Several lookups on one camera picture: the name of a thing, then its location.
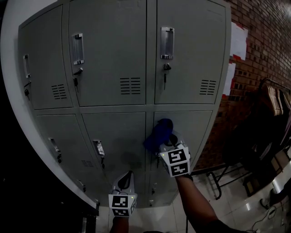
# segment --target blue cloth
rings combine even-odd
[[[153,128],[151,135],[144,141],[144,147],[152,153],[160,152],[160,145],[167,143],[173,131],[170,119],[161,119]]]

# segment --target white paper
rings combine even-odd
[[[231,56],[237,55],[242,60],[246,59],[247,34],[247,29],[242,29],[235,23],[231,22]]]
[[[226,75],[226,82],[223,89],[223,94],[229,96],[231,92],[231,81],[233,76],[235,75],[236,64],[228,64],[227,75]]]

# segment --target tiled floor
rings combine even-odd
[[[224,177],[222,182],[228,182],[230,179],[239,176],[242,172],[232,172]],[[212,181],[206,175],[194,177],[194,182],[200,192],[209,201],[215,210],[218,218],[231,228],[246,231],[251,229],[252,225],[261,220],[267,213],[267,210],[259,204],[261,198],[269,196],[272,188],[280,192],[287,180],[291,178],[291,162],[287,164],[284,171],[281,172],[272,183],[261,191],[247,197],[246,190],[242,186],[242,179],[238,179],[222,188],[222,196],[215,200],[212,188]],[[264,233],[283,233],[286,230],[286,213],[289,211],[288,199],[284,199],[281,204],[277,204],[277,211],[274,218],[256,223],[254,229],[260,229]],[[97,218],[96,232],[108,233],[112,227],[113,215],[108,208],[100,208],[100,216]],[[186,229],[186,216],[183,210],[180,195],[174,202],[167,207],[136,209],[134,215],[129,219],[130,233],[142,233],[144,231],[161,231],[183,233]],[[189,233],[194,233],[194,229],[188,224]]]

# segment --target vent grille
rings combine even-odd
[[[202,80],[200,86],[200,95],[214,95],[216,88],[216,81],[212,80]]]
[[[120,93],[122,95],[140,95],[140,78],[121,78]]]
[[[94,167],[93,163],[88,160],[82,160],[82,164],[84,165],[84,167]]]
[[[51,86],[51,90],[53,92],[53,96],[55,100],[66,99],[67,94],[65,92],[64,84]]]
[[[130,169],[141,169],[142,163],[141,162],[130,162]]]

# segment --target white cube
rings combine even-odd
[[[161,152],[160,157],[170,177],[176,177],[190,172],[190,155],[188,147]]]
[[[136,207],[136,195],[109,194],[109,207],[114,216],[129,217]]]

